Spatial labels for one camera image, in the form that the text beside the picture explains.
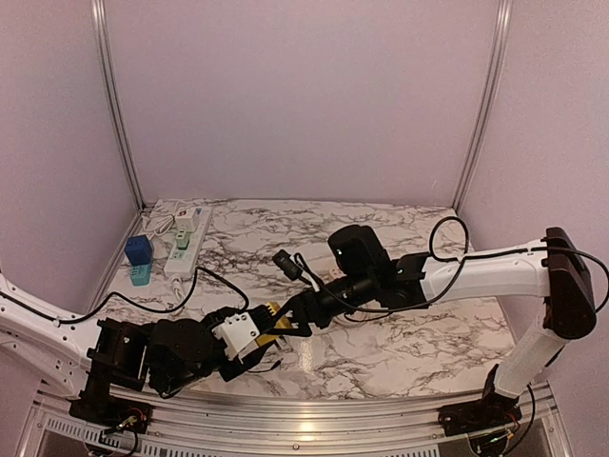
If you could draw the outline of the yellow cube socket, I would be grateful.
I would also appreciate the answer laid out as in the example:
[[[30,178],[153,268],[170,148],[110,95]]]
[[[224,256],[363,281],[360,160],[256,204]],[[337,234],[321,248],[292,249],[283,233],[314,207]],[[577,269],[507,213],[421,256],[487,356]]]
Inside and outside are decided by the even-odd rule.
[[[277,314],[281,308],[277,302],[266,302],[265,306],[268,308],[268,310],[271,312],[272,315]],[[291,326],[291,323],[289,322],[288,318],[284,315],[278,319],[278,321],[276,322],[276,324],[274,325],[274,327],[272,329],[273,330],[292,329],[292,326]],[[266,345],[266,344],[275,344],[279,338],[280,338],[280,336],[276,335],[276,334],[267,334],[267,333],[261,334],[256,339],[256,344],[259,347],[262,347],[263,345]]]

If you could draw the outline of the black power adapter with cable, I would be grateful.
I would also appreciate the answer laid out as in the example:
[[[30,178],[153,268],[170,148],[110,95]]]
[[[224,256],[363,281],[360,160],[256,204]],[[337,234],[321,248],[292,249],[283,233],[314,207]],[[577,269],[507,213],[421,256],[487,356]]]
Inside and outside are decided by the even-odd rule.
[[[281,365],[281,363],[282,363],[281,360],[277,360],[275,363],[273,363],[268,368],[257,368],[257,369],[250,370],[249,372],[250,373],[255,373],[255,374],[267,373],[267,372],[270,372],[270,371],[273,371],[273,370],[277,369]]]

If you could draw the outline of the pink round power strip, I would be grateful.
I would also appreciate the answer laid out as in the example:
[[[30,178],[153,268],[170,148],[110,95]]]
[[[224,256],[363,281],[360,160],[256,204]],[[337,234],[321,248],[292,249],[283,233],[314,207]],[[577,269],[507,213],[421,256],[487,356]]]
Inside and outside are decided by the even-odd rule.
[[[334,281],[343,277],[345,277],[345,274],[338,267],[332,267],[327,271],[327,278],[330,281]]]

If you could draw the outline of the long white power strip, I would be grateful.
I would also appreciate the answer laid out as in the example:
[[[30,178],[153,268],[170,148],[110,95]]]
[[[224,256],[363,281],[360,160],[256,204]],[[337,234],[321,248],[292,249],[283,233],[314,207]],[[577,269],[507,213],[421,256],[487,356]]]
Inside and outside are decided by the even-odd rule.
[[[192,278],[212,216],[211,208],[181,207],[174,213],[176,232],[164,267],[178,301],[186,298],[183,283]]]

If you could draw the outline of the teal power strip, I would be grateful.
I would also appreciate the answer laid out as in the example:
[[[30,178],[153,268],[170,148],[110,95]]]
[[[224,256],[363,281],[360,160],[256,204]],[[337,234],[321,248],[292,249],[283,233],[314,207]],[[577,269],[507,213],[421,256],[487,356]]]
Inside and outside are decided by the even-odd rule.
[[[144,287],[149,284],[151,274],[151,263],[130,267],[130,282],[134,287]]]

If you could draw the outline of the white cube socket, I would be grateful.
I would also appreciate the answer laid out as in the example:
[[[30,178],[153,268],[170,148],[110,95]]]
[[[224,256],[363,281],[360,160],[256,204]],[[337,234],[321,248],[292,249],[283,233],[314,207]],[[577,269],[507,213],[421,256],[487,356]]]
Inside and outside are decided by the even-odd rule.
[[[182,208],[175,213],[175,226],[178,231],[194,232],[199,225],[197,208]]]

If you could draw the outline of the blue cube socket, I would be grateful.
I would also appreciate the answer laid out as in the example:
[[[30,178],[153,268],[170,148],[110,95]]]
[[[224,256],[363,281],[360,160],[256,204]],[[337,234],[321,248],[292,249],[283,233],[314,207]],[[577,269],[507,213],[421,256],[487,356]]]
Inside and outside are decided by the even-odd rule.
[[[127,239],[124,253],[132,266],[148,265],[153,258],[153,246],[146,235],[132,236]]]

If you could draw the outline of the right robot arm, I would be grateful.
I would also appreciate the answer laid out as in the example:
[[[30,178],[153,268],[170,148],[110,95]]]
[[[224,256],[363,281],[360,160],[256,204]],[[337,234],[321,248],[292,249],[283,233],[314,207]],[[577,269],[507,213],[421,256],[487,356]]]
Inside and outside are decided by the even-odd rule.
[[[341,228],[328,245],[343,277],[316,283],[278,312],[289,315],[300,336],[370,301],[404,312],[470,298],[542,298],[543,310],[489,372],[483,396],[471,407],[472,419],[482,427],[494,425],[569,342],[587,336],[597,324],[600,307],[585,264],[590,256],[575,249],[562,228],[548,228],[543,238],[524,245],[444,258],[429,250],[391,259],[369,226]]]

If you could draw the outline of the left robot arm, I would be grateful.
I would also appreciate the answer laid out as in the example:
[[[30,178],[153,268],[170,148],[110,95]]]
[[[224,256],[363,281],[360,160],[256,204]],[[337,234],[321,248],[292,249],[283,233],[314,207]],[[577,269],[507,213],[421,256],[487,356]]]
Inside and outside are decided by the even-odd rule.
[[[214,372],[230,381],[256,367],[277,344],[276,322],[270,306],[260,305],[199,320],[158,314],[137,324],[68,313],[1,280],[2,352],[101,424],[120,415],[111,386],[169,398]]]

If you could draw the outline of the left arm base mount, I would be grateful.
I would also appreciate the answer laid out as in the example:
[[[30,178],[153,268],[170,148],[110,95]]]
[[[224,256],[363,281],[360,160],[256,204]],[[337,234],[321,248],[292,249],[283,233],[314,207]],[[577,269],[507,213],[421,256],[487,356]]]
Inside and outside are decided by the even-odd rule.
[[[70,401],[69,415],[105,427],[106,434],[125,429],[144,434],[150,421],[151,405],[115,397],[109,391],[109,380],[89,376],[78,398]]]

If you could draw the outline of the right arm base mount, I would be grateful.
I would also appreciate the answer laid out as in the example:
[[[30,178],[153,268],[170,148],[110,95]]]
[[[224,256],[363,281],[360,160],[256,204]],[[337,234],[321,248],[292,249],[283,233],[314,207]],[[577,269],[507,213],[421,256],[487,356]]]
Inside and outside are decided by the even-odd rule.
[[[500,395],[494,385],[499,365],[488,373],[481,398],[438,409],[438,422],[446,436],[455,436],[506,425],[522,418],[518,399]]]

